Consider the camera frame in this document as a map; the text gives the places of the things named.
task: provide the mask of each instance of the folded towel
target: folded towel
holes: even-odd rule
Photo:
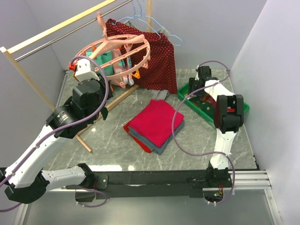
[[[127,134],[129,134],[129,128],[128,126],[130,125],[130,121],[124,126],[124,130],[127,132]],[[153,151],[153,149],[148,148],[145,144],[143,144],[139,139],[137,139],[136,137],[130,135],[136,143],[138,143],[142,149],[144,149],[145,152],[147,153],[151,153]]]
[[[178,134],[178,132],[183,127],[184,127],[184,121],[174,131],[175,135]],[[155,153],[157,153],[159,155],[161,155],[163,153],[163,151],[167,147],[167,144],[173,139],[173,135],[170,135],[168,137],[168,139],[165,141],[165,143],[161,147],[158,147],[153,142],[151,142],[147,138],[145,138],[145,137],[141,136],[139,133],[137,133],[132,127],[129,126],[128,128],[129,128],[129,134],[132,137],[135,137],[136,139],[138,139],[139,141],[141,141],[144,145],[146,145],[149,149],[153,149],[153,152],[155,152]]]
[[[138,134],[153,142],[156,146],[161,147],[171,136],[171,124],[175,110],[171,105],[163,100],[151,100],[138,115],[130,122]],[[175,118],[174,129],[183,122],[183,115],[177,113]]]

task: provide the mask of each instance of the wire hanger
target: wire hanger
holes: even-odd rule
[[[152,19],[152,20],[154,20],[161,28],[163,27],[156,19],[154,19],[153,17],[151,17],[151,16],[147,16],[146,14],[145,14],[145,12],[143,11],[143,8],[142,8],[142,6],[141,6],[141,4],[140,4],[140,2],[139,2],[139,0],[136,0],[137,1],[137,3],[139,4],[139,7],[140,7],[140,10],[141,10],[141,16],[142,16],[142,13],[144,14],[144,16],[146,17],[146,18],[150,18],[150,19]],[[182,39],[180,38],[180,37],[178,37],[178,36],[176,36],[176,35],[174,35],[174,34],[171,34],[171,35],[169,35],[169,37],[176,37],[179,41],[180,41],[180,45],[173,45],[173,46],[181,46],[182,45]]]
[[[140,20],[140,21],[144,22],[145,24],[147,24],[159,36],[159,39],[160,39],[161,38],[160,34],[156,30],[154,30],[146,21],[144,21],[144,20],[142,20],[142,19],[139,18],[139,17],[142,17],[142,13],[141,13],[141,15],[137,15],[136,14],[136,10],[135,10],[135,5],[134,5],[133,1],[131,3],[132,3],[132,6],[133,6],[133,9],[134,9],[134,12],[135,12],[134,15],[133,15],[133,17],[126,16],[126,17],[124,17],[124,18],[116,21],[114,25],[116,25],[117,22],[119,22],[121,20],[124,20],[124,19],[129,19],[129,21],[130,21],[130,20],[132,20],[134,18],[137,18],[138,20]]]
[[[134,15],[133,15],[132,17],[126,16],[126,17],[124,17],[124,18],[122,18],[122,19],[116,21],[116,23],[119,22],[119,21],[121,21],[121,20],[124,20],[124,19],[129,19],[129,21],[130,21],[130,20],[132,20],[132,19],[134,19],[134,18],[137,18],[138,20],[140,20],[140,21],[144,22],[145,24],[147,24],[147,25],[148,25],[148,26],[149,26],[149,27],[150,27],[150,28],[151,28],[151,29],[159,36],[159,38],[161,38],[160,34],[159,34],[156,30],[154,30],[154,29],[153,29],[146,21],[140,19],[139,17],[144,16],[144,17],[146,17],[146,18],[150,18],[150,19],[154,20],[161,28],[162,28],[163,26],[162,26],[156,19],[154,19],[153,17],[147,16],[147,15],[145,14],[145,12],[144,12],[144,10],[143,10],[143,8],[142,8],[142,6],[141,6],[139,0],[136,0],[136,1],[137,1],[138,5],[139,5],[139,7],[140,7],[141,14],[140,14],[140,15],[137,15],[137,14],[136,14],[135,5],[134,5],[134,3],[133,3],[133,1],[132,1],[131,3],[132,3],[132,6],[133,6],[133,9],[134,9]],[[169,37],[176,37],[176,38],[180,41],[180,45],[173,45],[173,46],[181,46],[181,45],[182,45],[182,39],[181,39],[180,37],[178,37],[178,36],[176,36],[176,35],[174,35],[174,34],[169,35]]]

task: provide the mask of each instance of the marble surface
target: marble surface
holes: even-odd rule
[[[224,78],[225,70],[212,70],[213,76]],[[177,85],[183,86],[188,78],[195,76],[194,69],[177,70]],[[60,98],[60,105],[72,94],[77,82],[67,75],[66,83]],[[223,85],[233,90],[229,80]],[[112,102],[125,90],[115,88]],[[88,164],[94,171],[151,171],[151,170],[195,170],[206,169],[210,156],[193,157],[183,153],[171,141],[162,155],[146,153],[125,132],[123,126],[136,116],[152,99],[151,93],[138,88],[125,100],[113,108],[106,121],[99,120],[85,131],[81,138],[93,150],[89,153],[74,138],[44,167],[45,170],[58,170],[72,167],[78,163]],[[176,108],[180,104],[177,95],[170,95],[166,101]],[[184,115],[185,126],[176,135],[180,145],[192,153],[204,153],[214,150],[216,130],[186,105],[180,108]],[[256,169],[255,158],[249,143],[245,127],[236,135],[231,150],[231,159],[236,169]]]

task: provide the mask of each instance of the orange clip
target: orange clip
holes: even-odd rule
[[[75,72],[73,72],[73,77],[75,78],[75,80],[77,80],[79,82],[79,80],[77,79],[77,77],[75,77]]]
[[[133,73],[131,73],[131,75],[134,76],[136,79],[140,79],[140,77],[141,77],[139,69],[137,69],[136,71],[134,71]]]
[[[94,45],[92,51],[94,52],[96,49],[97,49],[97,47]]]

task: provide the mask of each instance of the wooden drying rack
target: wooden drying rack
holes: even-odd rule
[[[0,48],[0,51],[5,55],[5,57],[10,61],[10,63],[19,71],[19,73],[23,76],[23,78],[29,83],[29,85],[37,92],[37,94],[43,99],[43,101],[51,108],[51,110],[54,111],[55,107],[54,105],[50,102],[50,100],[46,97],[46,95],[41,91],[41,89],[34,83],[34,81],[30,78],[30,76],[26,73],[26,71],[21,67],[21,65],[18,63],[19,61],[27,58],[28,56],[46,48],[47,46],[50,46],[51,44],[67,37],[68,35],[74,33],[75,31],[81,29],[82,27],[85,27],[86,25],[89,25],[91,24],[92,22],[96,21],[97,19],[93,19],[69,32],[67,32],[66,34],[64,35],[61,35],[59,36],[58,38],[55,38],[54,40],[50,41],[50,42],[47,42],[46,44],[20,56],[19,58],[15,59],[13,57],[13,53],[47,37],[48,35],[50,34],[53,34],[54,32],[86,17],[87,15],[90,15],[98,10],[100,10],[101,8],[105,7],[105,6],[108,6],[110,5],[111,3],[113,2],[116,2],[117,0],[106,0],[78,15],[75,15],[73,16],[72,18],[64,21],[64,22],[61,22],[60,24],[48,29],[48,30],[45,30],[44,32],[40,33],[40,34],[37,34],[36,36],[33,36],[31,38],[29,38],[28,40],[26,41],[23,41],[9,49],[6,49],[5,47],[1,47]],[[132,0],[127,0],[123,3],[121,3],[120,5],[116,6],[115,8],[109,10],[108,12],[104,13],[102,16],[105,16],[109,13],[111,13],[112,11],[130,3]],[[147,15],[151,16],[152,14],[152,0],[147,0]],[[135,91],[139,86],[138,85],[135,85],[133,86],[132,88],[128,89],[126,92],[124,92],[121,96],[119,96],[118,98],[116,98],[113,102],[111,102],[108,106],[107,106],[107,110],[112,110],[118,103],[120,103],[121,101],[123,101],[127,96],[129,96],[133,91]],[[89,151],[92,153],[92,149],[79,137],[79,135],[81,135],[86,129],[80,131],[77,135],[76,135],[76,139]]]

